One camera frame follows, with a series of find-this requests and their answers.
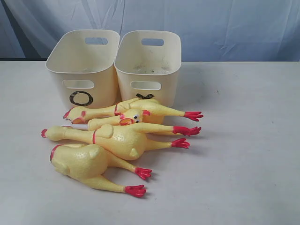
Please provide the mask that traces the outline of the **severed rubber chicken head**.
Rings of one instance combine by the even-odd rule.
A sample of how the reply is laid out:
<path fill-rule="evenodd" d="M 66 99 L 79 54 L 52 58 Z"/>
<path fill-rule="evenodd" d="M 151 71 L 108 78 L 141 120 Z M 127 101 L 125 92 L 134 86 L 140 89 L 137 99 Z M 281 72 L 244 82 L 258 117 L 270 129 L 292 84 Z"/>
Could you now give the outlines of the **severed rubber chicken head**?
<path fill-rule="evenodd" d="M 150 116 L 150 112 L 148 110 L 129 109 L 118 116 L 112 116 L 102 119 L 91 119 L 87 122 L 87 124 L 70 124 L 63 126 L 80 130 L 92 131 L 101 128 L 105 124 L 110 124 L 113 126 L 124 126 L 139 123 L 143 121 L 143 118 L 145 116 Z"/>

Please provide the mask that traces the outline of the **blue-grey backdrop curtain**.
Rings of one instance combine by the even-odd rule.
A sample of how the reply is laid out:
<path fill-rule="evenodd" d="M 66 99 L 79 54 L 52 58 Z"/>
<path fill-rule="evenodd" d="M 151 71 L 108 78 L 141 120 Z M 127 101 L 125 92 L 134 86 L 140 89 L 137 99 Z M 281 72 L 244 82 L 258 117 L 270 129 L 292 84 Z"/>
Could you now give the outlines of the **blue-grey backdrop curtain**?
<path fill-rule="evenodd" d="M 297 0 L 3 0 L 0 56 L 47 58 L 80 29 L 178 34 L 183 61 L 298 61 Z"/>

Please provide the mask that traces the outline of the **whole rubber chicken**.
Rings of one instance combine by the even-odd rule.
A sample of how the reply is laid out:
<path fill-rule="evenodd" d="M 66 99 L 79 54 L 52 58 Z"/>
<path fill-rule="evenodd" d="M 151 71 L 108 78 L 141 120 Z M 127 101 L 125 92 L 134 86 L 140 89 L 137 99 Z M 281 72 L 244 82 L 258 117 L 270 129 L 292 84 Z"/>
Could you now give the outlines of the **whole rubber chicken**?
<path fill-rule="evenodd" d="M 199 121 L 199 119 L 203 117 L 199 111 L 179 111 L 160 104 L 156 99 L 140 99 L 136 97 L 105 108 L 93 109 L 84 106 L 75 106 L 68 110 L 63 118 L 70 120 L 74 124 L 83 124 L 94 118 L 120 116 L 129 109 L 149 111 L 150 115 L 146 117 L 145 122 L 157 124 L 162 124 L 165 116 L 185 117 L 193 121 Z"/>
<path fill-rule="evenodd" d="M 172 142 L 158 142 L 147 137 L 148 133 L 171 132 L 181 135 L 197 135 L 200 127 L 187 128 L 181 126 L 165 126 L 153 123 L 135 123 L 125 126 L 113 126 L 104 124 L 94 131 L 82 131 L 79 129 L 53 126 L 41 131 L 41 136 L 52 141 L 76 140 L 89 144 L 99 145 L 112 154 L 124 160 L 136 160 L 144 152 L 149 150 L 165 149 L 170 147 L 188 149 L 190 144 L 185 138 Z"/>

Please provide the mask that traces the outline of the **cream bin marked X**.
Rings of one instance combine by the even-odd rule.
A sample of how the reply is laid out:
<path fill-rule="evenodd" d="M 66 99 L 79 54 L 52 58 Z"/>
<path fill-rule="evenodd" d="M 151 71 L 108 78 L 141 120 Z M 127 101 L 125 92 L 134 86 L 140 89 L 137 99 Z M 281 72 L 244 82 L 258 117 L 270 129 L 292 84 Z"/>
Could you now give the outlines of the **cream bin marked X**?
<path fill-rule="evenodd" d="M 129 32 L 121 40 L 114 65 L 123 101 L 152 94 L 171 107 L 181 67 L 180 37 L 160 30 Z"/>

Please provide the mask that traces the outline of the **headless rubber chicken body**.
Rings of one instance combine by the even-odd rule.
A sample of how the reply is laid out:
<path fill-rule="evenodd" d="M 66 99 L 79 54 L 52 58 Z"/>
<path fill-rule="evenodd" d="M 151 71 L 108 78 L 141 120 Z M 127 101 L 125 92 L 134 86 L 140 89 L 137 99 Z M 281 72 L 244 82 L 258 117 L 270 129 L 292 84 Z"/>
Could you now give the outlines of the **headless rubber chicken body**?
<path fill-rule="evenodd" d="M 50 162 L 59 173 L 73 178 L 93 189 L 126 193 L 143 197 L 144 185 L 122 186 L 103 176 L 108 167 L 126 169 L 142 180 L 151 176 L 151 169 L 134 166 L 95 144 L 63 144 L 55 146 L 50 154 Z"/>

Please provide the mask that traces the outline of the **cream bin marked O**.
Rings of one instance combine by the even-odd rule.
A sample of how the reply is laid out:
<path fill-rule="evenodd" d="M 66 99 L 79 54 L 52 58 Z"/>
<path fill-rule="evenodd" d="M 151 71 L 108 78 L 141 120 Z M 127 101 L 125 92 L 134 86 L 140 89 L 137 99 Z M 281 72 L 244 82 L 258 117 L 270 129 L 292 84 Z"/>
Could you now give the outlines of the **cream bin marked O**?
<path fill-rule="evenodd" d="M 119 41 L 113 30 L 73 30 L 58 41 L 45 66 L 67 108 L 113 105 L 118 92 L 114 60 Z"/>

